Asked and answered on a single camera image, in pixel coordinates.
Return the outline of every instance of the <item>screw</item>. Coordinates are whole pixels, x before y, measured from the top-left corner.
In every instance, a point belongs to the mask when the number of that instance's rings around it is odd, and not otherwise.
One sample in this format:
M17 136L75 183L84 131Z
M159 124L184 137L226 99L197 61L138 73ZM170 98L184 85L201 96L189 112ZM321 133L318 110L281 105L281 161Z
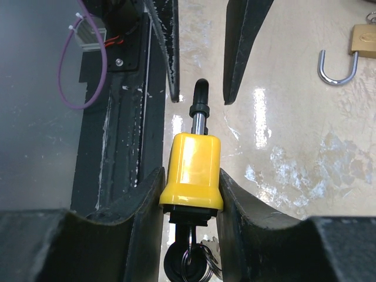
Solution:
M123 60L121 59L116 59L115 63L116 63L116 66L122 66L124 64Z

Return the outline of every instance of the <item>gray surface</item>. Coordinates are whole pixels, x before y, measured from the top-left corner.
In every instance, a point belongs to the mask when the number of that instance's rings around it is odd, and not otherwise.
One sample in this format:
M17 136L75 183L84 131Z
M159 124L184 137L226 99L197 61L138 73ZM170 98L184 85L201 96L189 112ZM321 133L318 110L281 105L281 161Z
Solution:
M75 20L74 0L0 0L0 209L69 207L82 111L56 86L58 60ZM82 103L82 53L74 44L63 88Z

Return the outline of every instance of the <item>lock body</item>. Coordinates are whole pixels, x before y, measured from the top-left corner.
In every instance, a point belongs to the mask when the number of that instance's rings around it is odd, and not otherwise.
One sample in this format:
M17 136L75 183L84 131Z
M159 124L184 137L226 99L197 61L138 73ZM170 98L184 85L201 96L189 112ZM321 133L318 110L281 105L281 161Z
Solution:
M355 25L352 30L350 54L376 59L376 25Z
M220 140L180 133L170 155L167 186L160 204L223 210L219 192Z

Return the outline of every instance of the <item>metal rod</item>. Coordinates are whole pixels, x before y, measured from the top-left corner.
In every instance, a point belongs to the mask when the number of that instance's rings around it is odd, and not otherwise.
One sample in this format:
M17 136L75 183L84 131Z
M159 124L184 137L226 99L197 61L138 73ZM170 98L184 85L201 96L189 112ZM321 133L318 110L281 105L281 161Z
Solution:
M205 115L197 113L193 116L192 133L203 135L205 132Z

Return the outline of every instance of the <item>yellow padlock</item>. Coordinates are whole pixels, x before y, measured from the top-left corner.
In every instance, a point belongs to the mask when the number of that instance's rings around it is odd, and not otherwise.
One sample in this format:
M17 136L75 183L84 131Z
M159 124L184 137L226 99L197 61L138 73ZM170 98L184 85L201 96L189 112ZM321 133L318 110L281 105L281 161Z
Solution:
M159 200L167 212L171 207L192 207L188 208L190 212L203 212L206 218L207 209L213 214L216 214L215 210L223 210L219 192L221 143L217 137L207 135L206 120L210 114L208 95L208 81L199 79L189 111L193 118L192 133L176 135L172 144L167 186Z
M167 186L159 203L223 210L219 192L220 150L220 140L215 136L176 135Z

